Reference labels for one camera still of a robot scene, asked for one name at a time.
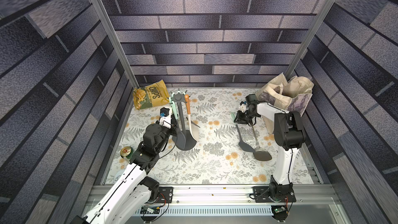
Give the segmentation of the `grey utensil rack stand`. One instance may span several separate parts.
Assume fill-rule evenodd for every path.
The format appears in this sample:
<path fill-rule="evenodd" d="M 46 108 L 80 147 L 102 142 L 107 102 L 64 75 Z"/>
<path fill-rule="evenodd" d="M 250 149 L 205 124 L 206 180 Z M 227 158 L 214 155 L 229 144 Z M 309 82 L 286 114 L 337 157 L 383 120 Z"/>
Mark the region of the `grey utensil rack stand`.
<path fill-rule="evenodd" d="M 189 127 L 187 129 L 185 126 L 186 118 L 183 114 L 183 109 L 182 109 L 182 105 L 186 103 L 184 100 L 185 94 L 186 92 L 181 92 L 181 91 L 177 91 L 177 93 L 172 93 L 172 95 L 174 96 L 174 100 L 177 103 L 180 124 L 181 124 L 181 130 L 178 128 L 177 125 L 177 131 L 176 131 L 177 136 L 173 138 L 173 141 L 175 142 L 175 145 L 177 146 L 178 149 L 183 151 L 188 151 L 192 150 L 196 146 L 197 141 L 195 141 L 192 135 L 190 134 Z"/>

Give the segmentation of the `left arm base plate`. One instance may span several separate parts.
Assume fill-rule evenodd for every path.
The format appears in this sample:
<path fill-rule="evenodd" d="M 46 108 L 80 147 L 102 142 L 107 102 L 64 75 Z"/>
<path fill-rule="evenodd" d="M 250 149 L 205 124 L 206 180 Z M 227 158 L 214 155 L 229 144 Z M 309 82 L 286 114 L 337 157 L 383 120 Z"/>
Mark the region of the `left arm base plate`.
<path fill-rule="evenodd" d="M 170 204 L 173 201 L 174 188 L 173 187 L 160 187 L 155 195 L 155 198 L 149 200 L 150 204 Z"/>

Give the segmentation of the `wooden handle white spatula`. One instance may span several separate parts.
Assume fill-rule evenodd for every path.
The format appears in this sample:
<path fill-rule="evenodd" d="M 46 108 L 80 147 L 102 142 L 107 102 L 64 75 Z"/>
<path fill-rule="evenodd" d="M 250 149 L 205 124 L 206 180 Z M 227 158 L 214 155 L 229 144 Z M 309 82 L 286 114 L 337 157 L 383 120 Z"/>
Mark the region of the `wooden handle white spatula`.
<path fill-rule="evenodd" d="M 188 113 L 188 124 L 189 124 L 189 131 L 190 131 L 190 134 L 192 135 L 192 137 L 193 137 L 193 139 L 195 140 L 195 141 L 198 141 L 199 140 L 199 129 L 198 129 L 198 127 L 194 127 L 193 125 L 192 125 L 192 121 L 191 121 L 191 108 L 190 108 L 190 97 L 189 97 L 189 95 L 186 93 L 185 95 L 184 95 L 184 100 L 185 100 L 185 102 L 186 102 L 186 108 L 187 108 L 187 113 Z"/>

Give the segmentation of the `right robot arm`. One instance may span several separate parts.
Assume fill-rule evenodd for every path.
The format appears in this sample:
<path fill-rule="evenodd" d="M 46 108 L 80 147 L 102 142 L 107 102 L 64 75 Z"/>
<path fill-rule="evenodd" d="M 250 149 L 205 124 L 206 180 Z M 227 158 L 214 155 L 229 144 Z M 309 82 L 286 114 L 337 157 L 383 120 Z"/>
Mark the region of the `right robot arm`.
<path fill-rule="evenodd" d="M 280 202 L 294 195 L 292 170 L 297 153 L 306 140 L 304 126 L 299 112 L 282 110 L 271 103 L 258 101 L 255 94 L 246 96 L 246 100 L 240 102 L 234 123 L 252 127 L 257 123 L 258 117 L 266 117 L 274 122 L 278 157 L 268 189 L 262 193 L 254 192 L 250 198 L 270 198 L 274 202 Z"/>

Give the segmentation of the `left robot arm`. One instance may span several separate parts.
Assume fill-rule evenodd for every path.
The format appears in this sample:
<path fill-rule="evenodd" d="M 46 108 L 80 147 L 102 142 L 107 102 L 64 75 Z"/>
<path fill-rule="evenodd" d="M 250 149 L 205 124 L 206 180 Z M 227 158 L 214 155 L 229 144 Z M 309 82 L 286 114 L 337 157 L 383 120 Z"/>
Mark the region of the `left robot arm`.
<path fill-rule="evenodd" d="M 176 136 L 178 121 L 162 117 L 150 124 L 144 140 L 133 153 L 122 176 L 99 203 L 83 217 L 75 216 L 72 224 L 124 224 L 146 203 L 159 200 L 159 182 L 148 176 L 160 159 L 170 136 Z"/>

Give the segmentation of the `green handle grey spoon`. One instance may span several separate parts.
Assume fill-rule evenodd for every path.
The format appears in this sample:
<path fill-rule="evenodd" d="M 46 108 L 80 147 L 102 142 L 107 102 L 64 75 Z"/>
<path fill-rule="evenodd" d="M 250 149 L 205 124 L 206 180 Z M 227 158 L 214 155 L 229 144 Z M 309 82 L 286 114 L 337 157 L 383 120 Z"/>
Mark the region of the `green handle grey spoon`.
<path fill-rule="evenodd" d="M 259 135 L 257 135 L 256 129 L 254 128 L 254 126 L 252 126 L 251 128 L 256 141 L 256 148 L 255 151 L 253 152 L 254 158 L 262 162 L 271 161 L 272 160 L 271 154 L 265 148 L 262 148 L 260 145 Z"/>

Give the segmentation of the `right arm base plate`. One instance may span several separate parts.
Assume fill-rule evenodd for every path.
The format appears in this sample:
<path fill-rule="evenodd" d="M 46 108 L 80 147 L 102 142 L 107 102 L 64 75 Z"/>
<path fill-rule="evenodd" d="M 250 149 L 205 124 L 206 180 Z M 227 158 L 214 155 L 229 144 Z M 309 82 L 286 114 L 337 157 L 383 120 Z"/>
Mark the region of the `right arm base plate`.
<path fill-rule="evenodd" d="M 254 186 L 252 187 L 252 198 L 256 203 L 295 203 L 295 193 L 289 192 L 287 194 L 280 194 L 275 189 L 268 189 L 268 186 Z"/>

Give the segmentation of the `green handle cream utensil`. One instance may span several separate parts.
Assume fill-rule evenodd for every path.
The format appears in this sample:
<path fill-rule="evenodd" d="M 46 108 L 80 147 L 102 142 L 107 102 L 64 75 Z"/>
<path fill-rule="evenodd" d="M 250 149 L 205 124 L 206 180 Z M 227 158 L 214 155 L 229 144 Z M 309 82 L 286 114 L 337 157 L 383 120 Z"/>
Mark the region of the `green handle cream utensil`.
<path fill-rule="evenodd" d="M 181 130 L 181 124 L 180 124 L 180 118 L 179 118 L 179 111 L 178 111 L 177 103 L 176 103 L 176 101 L 174 100 L 174 96 L 173 96 L 173 95 L 172 95 L 171 97 L 169 97 L 169 102 L 170 102 L 170 105 L 171 105 L 171 107 L 172 107 L 173 114 L 174 114 L 174 116 L 175 116 L 175 119 L 176 119 L 178 128 Z"/>

